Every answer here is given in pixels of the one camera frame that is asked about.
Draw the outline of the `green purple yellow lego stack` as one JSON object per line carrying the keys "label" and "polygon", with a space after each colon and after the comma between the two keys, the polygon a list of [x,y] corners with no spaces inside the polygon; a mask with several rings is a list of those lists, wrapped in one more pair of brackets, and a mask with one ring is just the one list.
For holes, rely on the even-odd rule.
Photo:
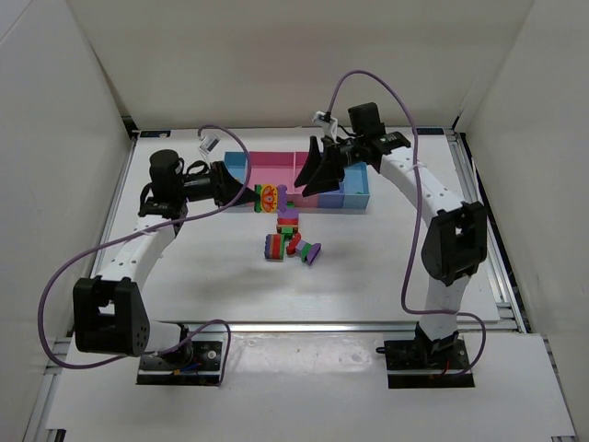
{"label": "green purple yellow lego stack", "polygon": [[283,212],[287,209],[287,187],[284,184],[256,184],[254,191],[259,196],[254,203],[256,213]]}

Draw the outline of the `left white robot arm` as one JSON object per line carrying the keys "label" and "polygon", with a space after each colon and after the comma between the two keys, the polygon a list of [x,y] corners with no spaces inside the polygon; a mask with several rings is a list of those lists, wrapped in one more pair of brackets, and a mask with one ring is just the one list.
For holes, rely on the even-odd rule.
{"label": "left white robot arm", "polygon": [[134,236],[94,277],[73,289],[75,345],[84,353],[138,357],[167,355],[184,347],[186,330],[148,318],[142,290],[163,251],[177,238],[191,202],[219,208],[249,204],[259,195],[241,184],[222,161],[199,162],[194,173],[179,154],[159,150],[150,158]]}

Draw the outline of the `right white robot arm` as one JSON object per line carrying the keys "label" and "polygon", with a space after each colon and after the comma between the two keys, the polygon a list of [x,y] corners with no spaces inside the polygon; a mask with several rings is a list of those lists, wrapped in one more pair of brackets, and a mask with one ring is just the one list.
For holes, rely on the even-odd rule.
{"label": "right white robot arm", "polygon": [[410,258],[420,258],[429,275],[425,306],[415,338],[403,357],[419,366],[433,366],[457,349],[457,317],[473,274],[487,257],[487,221],[480,203],[468,203],[449,191],[417,157],[418,140],[390,132],[374,102],[348,110],[352,135],[337,135],[338,122],[318,111],[313,122],[323,130],[311,137],[305,165],[295,184],[309,196],[335,190],[348,167],[370,165],[394,184],[416,210],[417,227],[426,227],[424,241],[414,239]]}

